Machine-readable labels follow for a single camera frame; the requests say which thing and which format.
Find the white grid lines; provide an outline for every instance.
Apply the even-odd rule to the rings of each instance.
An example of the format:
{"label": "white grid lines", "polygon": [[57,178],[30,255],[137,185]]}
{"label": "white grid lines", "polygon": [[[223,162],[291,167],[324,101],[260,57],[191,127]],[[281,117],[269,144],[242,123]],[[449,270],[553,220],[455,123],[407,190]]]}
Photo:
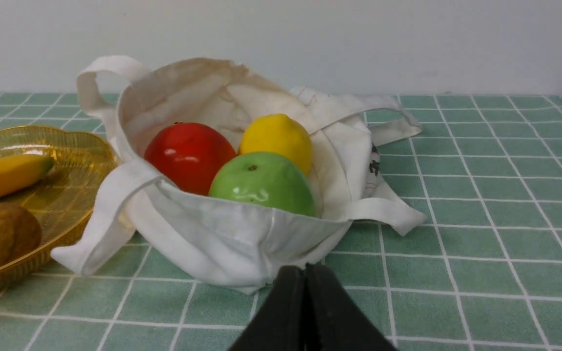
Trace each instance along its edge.
{"label": "white grid lines", "polygon": [[[524,120],[526,120],[526,117],[524,117],[524,114],[522,114],[522,112],[520,112],[519,110],[517,110],[518,113],[520,114],[520,116],[522,116],[522,118],[524,118]],[[537,132],[537,129],[535,129],[535,127],[531,126],[531,128],[533,128],[533,131],[535,131],[535,134],[537,134],[537,136],[539,137],[540,141],[542,142],[542,144],[544,145],[544,147],[546,147],[546,149],[548,149],[548,152],[550,153],[550,155],[552,155],[553,158],[555,158],[556,162],[559,164],[559,166],[562,169],[562,164],[560,162],[558,162],[558,160],[556,159],[555,154],[553,153],[553,151],[548,147],[548,144],[546,144],[546,142],[544,141],[543,138],[541,138],[541,136],[539,136],[539,133]],[[504,150],[504,153],[506,153],[506,149],[504,149],[504,147],[502,146],[502,143],[498,140],[498,144],[500,144],[500,147],[502,147],[502,149]],[[515,173],[517,173],[518,176],[520,176],[520,172],[517,170],[517,168],[515,167],[515,164],[513,164],[513,161],[507,156],[507,159],[509,160],[509,163],[511,163],[511,166],[513,167],[513,169],[515,169]],[[537,199],[535,198],[535,194],[533,194],[533,192],[529,189],[528,184],[526,184],[526,181],[524,181],[523,179],[520,179],[522,182],[522,185],[524,185],[524,188],[526,188],[526,191],[528,192],[528,195],[533,199],[535,206],[537,207],[537,210],[542,214],[542,217],[544,218],[544,220],[546,221],[546,223],[548,224],[548,228],[552,231],[552,233],[555,236],[556,241],[558,242],[558,244],[560,245],[561,249],[562,249],[562,240],[561,237],[558,235],[554,225],[552,224],[551,220],[549,220],[548,216],[546,215],[545,211],[543,210],[543,208],[541,207],[541,205],[539,204],[539,202],[537,201]]]}
{"label": "white grid lines", "polygon": [[125,302],[127,301],[127,297],[129,297],[129,293],[131,293],[132,287],[134,287],[134,282],[136,281],[136,277],[138,277],[138,275],[140,274],[140,271],[142,271],[142,268],[144,267],[144,263],[147,262],[147,258],[149,257],[149,254],[151,253],[152,249],[153,249],[153,247],[149,245],[149,248],[147,249],[147,251],[144,253],[144,256],[142,257],[142,260],[140,260],[140,265],[138,266],[138,269],[136,269],[136,272],[134,273],[134,275],[129,279],[129,284],[127,285],[127,289],[125,290],[125,294],[123,294],[123,297],[120,300],[119,306],[118,306],[118,308],[116,308],[116,312],[114,313],[114,317],[112,317],[112,320],[110,321],[109,325],[107,325],[107,329],[105,329],[105,333],[103,333],[103,337],[101,338],[101,341],[99,342],[99,346],[97,347],[97,351],[101,351],[101,349],[103,349],[103,345],[105,345],[105,341],[107,340],[107,336],[109,335],[110,331],[112,330],[112,326],[114,326],[114,323],[116,322],[116,320],[118,320],[120,312],[122,311],[123,306],[125,305]]}
{"label": "white grid lines", "polygon": [[450,134],[451,137],[453,137],[453,142],[455,144],[455,148],[457,149],[457,153],[459,153],[459,157],[461,158],[461,162],[463,164],[463,167],[465,168],[466,173],[469,175],[472,186],[474,187],[474,191],[477,193],[477,196],[480,199],[480,204],[482,206],[482,209],[484,209],[485,215],[487,216],[487,219],[490,222],[491,228],[493,229],[493,232],[496,235],[496,238],[498,240],[498,244],[500,245],[500,248],[502,249],[502,253],[504,254],[504,257],[507,259],[507,264],[509,265],[509,268],[511,269],[511,273],[513,274],[513,277],[515,278],[515,281],[519,285],[520,290],[522,290],[522,294],[524,295],[524,297],[526,299],[526,305],[528,306],[528,311],[530,312],[530,315],[533,318],[533,322],[535,323],[535,327],[537,327],[537,331],[539,332],[539,335],[542,338],[542,342],[543,342],[543,344],[545,345],[545,347],[548,351],[552,351],[552,349],[549,346],[548,338],[546,337],[545,332],[543,331],[543,328],[542,328],[539,320],[537,319],[537,314],[535,314],[535,310],[533,309],[533,304],[531,304],[530,299],[528,298],[528,292],[526,291],[526,288],[524,287],[524,284],[522,284],[522,281],[520,280],[520,277],[517,274],[517,271],[515,271],[515,267],[513,266],[513,262],[511,262],[511,260],[510,260],[509,254],[506,250],[506,247],[504,246],[504,242],[502,242],[502,238],[500,237],[500,233],[498,232],[498,229],[496,228],[496,224],[493,222],[493,218],[491,218],[491,214],[489,213],[489,209],[487,207],[487,204],[482,199],[482,195],[480,193],[480,190],[478,189],[478,186],[477,186],[476,182],[474,181],[474,177],[472,176],[472,173],[470,172],[470,169],[469,169],[467,163],[465,162],[465,158],[463,157],[463,153],[461,152],[461,149],[459,148],[459,144],[457,144],[457,141],[455,140],[455,138],[452,134],[452,130],[450,129],[450,126],[448,126],[448,122],[446,121],[446,118],[444,117],[442,111],[440,110],[440,106],[439,106],[439,102],[437,100],[437,97],[433,96],[433,98],[435,99],[435,104],[437,105],[437,109],[439,110],[440,115],[442,116],[443,121],[446,124],[446,129],[448,129],[448,133]]}
{"label": "white grid lines", "polygon": [[[420,182],[422,184],[422,190],[424,191],[424,195],[429,198],[428,196],[428,189],[426,188],[426,183],[424,182],[424,177],[422,177],[422,171],[420,170],[420,162],[415,154],[415,147],[413,146],[413,140],[409,140],[411,144],[411,152],[413,154],[413,158],[415,161],[415,166],[418,169],[420,175]],[[437,217],[435,216],[435,211],[433,210],[433,205],[431,204],[431,200],[428,200],[428,211],[430,213],[430,217],[433,223],[437,223]],[[470,351],[475,351],[474,344],[472,344],[472,337],[470,333],[470,326],[465,318],[465,313],[463,311],[463,306],[461,302],[461,295],[459,295],[459,287],[457,285],[457,281],[455,280],[455,276],[452,274],[452,269],[450,269],[450,261],[446,258],[446,248],[443,244],[442,234],[440,233],[439,227],[435,226],[435,233],[437,233],[437,239],[439,240],[440,249],[442,250],[442,255],[444,256],[444,263],[446,264],[446,270],[448,273],[448,278],[450,278],[450,284],[452,285],[455,291],[455,299],[457,300],[457,309],[459,310],[459,316],[461,317],[461,322],[463,326],[463,331],[465,332],[465,337],[468,340],[468,346],[470,347]]]}

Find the white canvas tote bag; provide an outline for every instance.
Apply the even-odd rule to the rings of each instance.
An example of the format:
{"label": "white canvas tote bag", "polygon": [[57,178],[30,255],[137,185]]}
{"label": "white canvas tote bag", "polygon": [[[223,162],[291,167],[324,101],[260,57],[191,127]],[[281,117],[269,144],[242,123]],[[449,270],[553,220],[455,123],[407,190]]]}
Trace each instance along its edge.
{"label": "white canvas tote bag", "polygon": [[[116,107],[100,95],[98,73],[128,80]],[[127,56],[105,56],[80,73],[77,85],[83,111],[105,124],[120,164],[101,184],[82,238],[51,252],[74,273],[94,274],[138,230],[197,280],[254,293],[272,283],[283,265],[321,260],[353,220],[389,224],[400,235],[426,220],[379,173],[376,146],[422,131],[389,96],[286,91],[243,65],[209,58],[151,71]],[[393,109],[402,117],[368,128],[363,112],[373,109]],[[250,122],[276,113],[310,133],[314,164],[308,181],[318,217],[185,193],[141,157],[156,133],[177,121],[214,127],[237,149]]]}

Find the banana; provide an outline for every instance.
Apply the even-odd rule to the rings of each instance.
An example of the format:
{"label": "banana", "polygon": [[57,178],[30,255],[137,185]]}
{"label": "banana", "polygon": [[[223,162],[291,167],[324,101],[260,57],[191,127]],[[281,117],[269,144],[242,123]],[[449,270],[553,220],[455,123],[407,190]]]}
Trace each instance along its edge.
{"label": "banana", "polygon": [[51,156],[20,154],[0,157],[0,197],[41,180],[53,167]]}

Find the printed design on bag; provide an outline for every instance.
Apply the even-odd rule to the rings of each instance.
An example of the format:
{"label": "printed design on bag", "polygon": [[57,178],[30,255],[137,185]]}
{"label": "printed design on bag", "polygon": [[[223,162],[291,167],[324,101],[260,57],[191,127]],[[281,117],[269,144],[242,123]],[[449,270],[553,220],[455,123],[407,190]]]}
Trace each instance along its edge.
{"label": "printed design on bag", "polygon": [[373,160],[372,162],[370,162],[370,173],[373,173],[375,176],[378,176],[380,166],[381,163],[378,161]]}
{"label": "printed design on bag", "polygon": [[[374,143],[372,143],[372,153],[379,155],[379,150],[377,149],[377,146]],[[381,167],[381,162],[379,162],[378,160],[372,160],[370,162],[368,169],[370,170],[370,173],[374,174],[375,176],[378,176],[379,167]]]}

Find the green apple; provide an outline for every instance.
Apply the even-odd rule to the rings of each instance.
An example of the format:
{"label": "green apple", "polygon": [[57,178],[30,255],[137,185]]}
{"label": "green apple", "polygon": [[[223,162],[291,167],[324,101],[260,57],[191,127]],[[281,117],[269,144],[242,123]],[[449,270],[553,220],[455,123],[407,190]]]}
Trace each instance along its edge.
{"label": "green apple", "polygon": [[292,161],[276,153],[232,158],[216,173],[209,195],[316,216],[314,196],[305,176]]}

